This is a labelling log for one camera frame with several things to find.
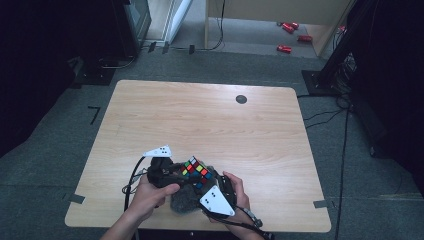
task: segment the black tape mark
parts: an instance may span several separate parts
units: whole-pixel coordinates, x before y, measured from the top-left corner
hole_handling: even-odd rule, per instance
[[[166,41],[165,46],[163,46],[163,49],[162,49],[162,54],[168,53],[168,50],[169,50],[169,43],[168,41]]]
[[[153,52],[155,50],[155,47],[156,47],[156,42],[152,42],[152,44],[150,44],[150,47],[149,47],[149,53]]]
[[[327,207],[327,201],[321,200],[321,201],[314,201],[315,208],[324,208]]]
[[[63,196],[62,199],[65,200],[65,201],[82,204],[85,200],[85,197],[80,196],[80,195],[76,195],[75,193],[72,193],[72,194],[65,193],[65,195]]]
[[[94,121],[96,121],[97,115],[99,115],[100,107],[92,107],[88,106],[89,109],[97,109],[96,114],[94,114],[93,120],[91,120],[90,125],[93,125]]]
[[[190,50],[188,51],[188,54],[193,54],[194,53],[194,45],[190,45]]]

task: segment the red bottle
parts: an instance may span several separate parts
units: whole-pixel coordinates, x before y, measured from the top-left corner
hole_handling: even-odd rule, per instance
[[[289,23],[289,25],[292,26],[292,28],[295,30],[299,29],[299,23]]]
[[[280,44],[277,46],[277,51],[290,54],[291,47]]]
[[[288,23],[283,23],[283,25],[281,25],[281,27],[286,30],[288,33],[293,33],[294,32],[294,28],[288,24]]]
[[[299,35],[299,36],[297,36],[297,41],[300,41],[300,42],[312,42],[312,36],[309,36],[309,35]]]

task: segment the person's right hand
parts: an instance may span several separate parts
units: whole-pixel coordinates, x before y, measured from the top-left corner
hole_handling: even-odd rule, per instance
[[[225,172],[224,175],[227,176],[231,180],[231,185],[233,186],[234,191],[236,192],[237,196],[237,206],[241,208],[247,208],[250,210],[250,202],[249,197],[244,192],[243,188],[243,180],[236,177],[235,175]],[[227,218],[226,220],[235,222],[235,223],[245,223],[253,225],[252,219],[246,215],[242,210],[239,208],[236,208],[235,215]],[[259,234],[256,232],[249,230],[244,227],[239,226],[233,226],[225,224],[225,226],[232,232],[234,235],[236,235],[238,238],[242,240],[256,240],[256,239],[263,239]]]

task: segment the rubik's cube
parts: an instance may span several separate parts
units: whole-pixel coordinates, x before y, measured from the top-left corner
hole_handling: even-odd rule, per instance
[[[196,188],[198,189],[202,188],[203,185],[205,185],[206,182],[212,177],[212,174],[209,172],[209,170],[203,164],[197,161],[194,156],[184,163],[184,165],[181,167],[181,173],[186,177],[201,175],[202,178],[200,179],[200,182],[196,183]]]

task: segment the black pole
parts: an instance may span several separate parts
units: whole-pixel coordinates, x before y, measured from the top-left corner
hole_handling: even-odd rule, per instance
[[[357,14],[352,18],[352,24],[346,31],[346,34],[337,44],[333,54],[331,54],[325,66],[321,71],[302,70],[303,80],[305,81],[309,95],[337,95],[340,92],[333,88],[337,70],[340,64],[346,59],[351,51],[349,45],[353,35],[360,31],[364,26],[364,19],[374,5],[375,0],[357,1],[360,4]]]

